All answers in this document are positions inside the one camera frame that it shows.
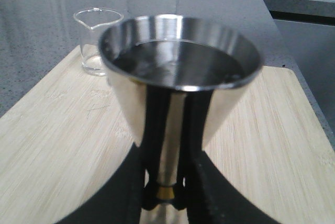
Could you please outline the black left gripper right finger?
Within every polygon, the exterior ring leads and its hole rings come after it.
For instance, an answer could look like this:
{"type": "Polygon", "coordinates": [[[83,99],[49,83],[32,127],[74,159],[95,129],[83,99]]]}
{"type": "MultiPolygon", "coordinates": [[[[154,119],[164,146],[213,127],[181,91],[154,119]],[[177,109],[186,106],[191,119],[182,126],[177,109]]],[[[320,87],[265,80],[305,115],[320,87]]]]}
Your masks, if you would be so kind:
{"type": "Polygon", "coordinates": [[[202,151],[187,172],[189,223],[278,223],[252,204],[202,151]]]}

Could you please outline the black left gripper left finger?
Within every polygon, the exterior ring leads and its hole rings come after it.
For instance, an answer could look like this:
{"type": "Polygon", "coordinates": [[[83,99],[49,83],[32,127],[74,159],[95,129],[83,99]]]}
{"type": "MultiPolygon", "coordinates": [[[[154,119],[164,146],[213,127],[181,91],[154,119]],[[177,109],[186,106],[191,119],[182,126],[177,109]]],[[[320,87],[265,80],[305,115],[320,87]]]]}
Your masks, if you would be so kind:
{"type": "Polygon", "coordinates": [[[143,186],[140,150],[133,144],[103,187],[58,223],[139,223],[143,186]]]}

